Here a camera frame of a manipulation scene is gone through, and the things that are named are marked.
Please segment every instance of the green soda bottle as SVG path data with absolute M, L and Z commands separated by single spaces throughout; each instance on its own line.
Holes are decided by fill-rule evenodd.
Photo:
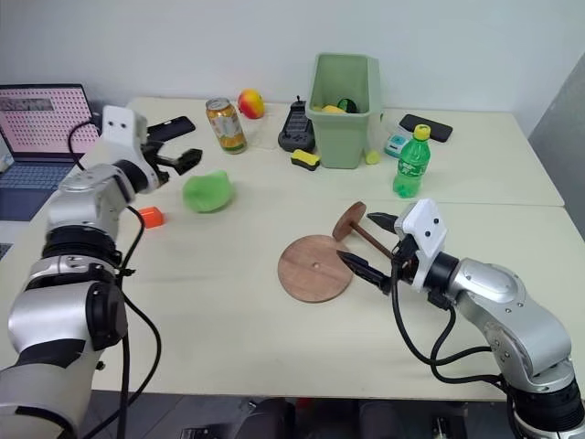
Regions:
M 419 192 L 420 181 L 431 160 L 431 150 L 427 142 L 430 136 L 431 128 L 428 125 L 417 125 L 412 139 L 400 152 L 399 171 L 392 186 L 401 198 L 411 198 Z

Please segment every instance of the apple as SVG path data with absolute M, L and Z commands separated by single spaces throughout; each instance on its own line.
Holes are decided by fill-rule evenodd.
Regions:
M 250 119 L 260 119 L 264 115 L 264 101 L 254 89 L 245 89 L 239 94 L 238 108 Z

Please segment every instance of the wooden disc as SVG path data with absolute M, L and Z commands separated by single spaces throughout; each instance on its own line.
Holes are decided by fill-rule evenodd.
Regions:
M 361 201 L 354 203 L 337 221 L 335 227 L 333 227 L 333 237 L 338 241 L 342 241 L 353 230 L 350 224 L 352 222 L 357 224 L 365 213 L 366 205 L 364 203 Z
M 338 297 L 353 274 L 336 251 L 347 247 L 330 236 L 311 235 L 293 242 L 278 261 L 278 278 L 288 294 L 319 303 Z

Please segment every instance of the small orange cube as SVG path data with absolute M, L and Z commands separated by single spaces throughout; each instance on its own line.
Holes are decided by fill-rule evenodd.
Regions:
M 140 209 L 138 212 L 140 213 L 140 216 L 143 217 L 144 226 L 147 229 L 165 224 L 165 216 L 163 215 L 163 212 L 154 206 L 151 208 Z

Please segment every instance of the black phone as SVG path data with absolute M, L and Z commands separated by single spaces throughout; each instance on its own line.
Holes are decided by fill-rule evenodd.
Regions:
M 186 116 L 179 116 L 170 121 L 149 126 L 147 129 L 148 140 L 154 140 L 156 142 L 166 142 L 179 135 L 191 133 L 192 131 L 195 131 L 195 126 Z
M 414 114 L 407 114 L 399 122 L 400 126 L 405 130 L 414 132 L 414 127 L 419 124 L 428 125 L 431 128 L 431 139 L 437 142 L 447 142 L 447 139 L 451 135 L 453 128 L 449 125 L 430 121 L 429 119 L 423 119 L 422 117 L 415 116 Z

